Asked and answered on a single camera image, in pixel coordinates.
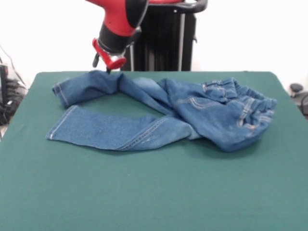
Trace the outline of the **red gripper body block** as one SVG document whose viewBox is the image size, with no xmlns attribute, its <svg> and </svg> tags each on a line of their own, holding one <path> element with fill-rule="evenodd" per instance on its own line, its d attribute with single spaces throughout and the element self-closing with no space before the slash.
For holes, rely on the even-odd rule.
<svg viewBox="0 0 308 231">
<path fill-rule="evenodd" d="M 103 50 L 96 38 L 92 40 L 92 45 L 96 51 L 96 53 L 99 54 L 100 58 L 103 60 L 103 62 L 106 65 L 106 68 L 109 68 L 111 70 L 119 69 L 126 63 L 126 58 L 123 54 L 120 55 L 111 55 L 105 50 Z"/>
</svg>

